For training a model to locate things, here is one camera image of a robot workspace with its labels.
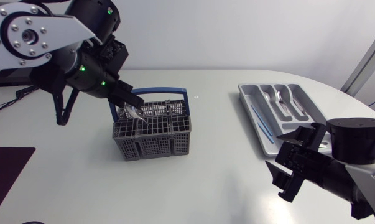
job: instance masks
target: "spoon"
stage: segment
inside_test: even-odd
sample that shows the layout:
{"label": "spoon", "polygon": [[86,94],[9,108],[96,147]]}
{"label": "spoon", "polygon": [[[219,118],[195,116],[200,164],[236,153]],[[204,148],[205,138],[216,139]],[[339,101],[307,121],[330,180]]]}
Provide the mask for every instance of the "spoon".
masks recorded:
{"label": "spoon", "polygon": [[146,125],[149,125],[149,123],[147,121],[145,121],[145,119],[143,119],[142,117],[140,117],[137,113],[136,113],[136,109],[135,107],[133,107],[132,105],[129,105],[127,103],[124,103],[125,104],[125,109],[126,111],[133,117],[133,118],[137,118],[137,119],[141,119],[143,122],[146,123]]}

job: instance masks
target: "metal tray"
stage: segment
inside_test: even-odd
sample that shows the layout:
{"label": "metal tray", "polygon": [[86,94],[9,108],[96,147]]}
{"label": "metal tray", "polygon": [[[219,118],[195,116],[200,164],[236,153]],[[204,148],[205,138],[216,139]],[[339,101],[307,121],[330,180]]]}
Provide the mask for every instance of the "metal tray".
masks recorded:
{"label": "metal tray", "polygon": [[[238,88],[240,100],[254,125],[264,154],[267,156],[276,156],[279,153],[283,141],[277,139],[277,136],[294,131],[299,126],[311,127],[310,124],[313,122],[326,124],[322,111],[298,84],[239,84]],[[330,137],[330,133],[327,132],[319,152],[331,153]]]}

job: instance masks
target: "gray cutlery basket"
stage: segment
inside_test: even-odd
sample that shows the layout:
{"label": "gray cutlery basket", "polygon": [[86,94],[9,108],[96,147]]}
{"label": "gray cutlery basket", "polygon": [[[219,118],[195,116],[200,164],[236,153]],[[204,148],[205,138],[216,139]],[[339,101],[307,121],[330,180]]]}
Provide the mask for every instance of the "gray cutlery basket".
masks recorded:
{"label": "gray cutlery basket", "polygon": [[143,88],[132,91],[134,94],[180,93],[183,100],[165,100],[144,103],[140,116],[147,122],[133,118],[124,107],[113,114],[113,139],[125,161],[181,156],[189,153],[190,110],[186,89],[182,88]]}

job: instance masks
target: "blue handle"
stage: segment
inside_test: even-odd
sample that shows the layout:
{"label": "blue handle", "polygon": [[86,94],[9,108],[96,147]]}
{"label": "blue handle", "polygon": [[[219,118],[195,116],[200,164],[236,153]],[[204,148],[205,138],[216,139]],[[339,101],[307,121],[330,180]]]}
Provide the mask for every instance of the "blue handle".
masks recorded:
{"label": "blue handle", "polygon": [[[190,107],[188,106],[187,90],[185,88],[174,88],[174,87],[139,88],[139,89],[132,90],[132,93],[136,95],[149,94],[149,93],[183,94],[183,99],[185,100],[185,105],[186,105],[186,115],[190,115]],[[114,122],[117,122],[118,116],[117,116],[115,105],[112,103],[109,103],[109,104],[110,104],[111,116],[113,117]]]}

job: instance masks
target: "white tabletop surface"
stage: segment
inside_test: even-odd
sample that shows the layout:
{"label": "white tabletop surface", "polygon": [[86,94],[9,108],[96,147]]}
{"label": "white tabletop surface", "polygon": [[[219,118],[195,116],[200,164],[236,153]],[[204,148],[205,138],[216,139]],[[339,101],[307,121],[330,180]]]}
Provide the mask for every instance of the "white tabletop surface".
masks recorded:
{"label": "white tabletop surface", "polygon": [[[0,112],[0,146],[36,152],[0,206],[0,224],[53,223],[375,223],[357,221],[350,204],[304,182],[283,201],[239,83],[298,83],[327,119],[371,117],[358,100],[322,83],[264,70],[123,70],[134,88],[186,88],[190,154],[125,162],[111,139],[107,100],[81,93],[66,126],[52,96],[38,90]],[[0,88],[0,103],[20,87]],[[144,96],[145,100],[178,96]]]}

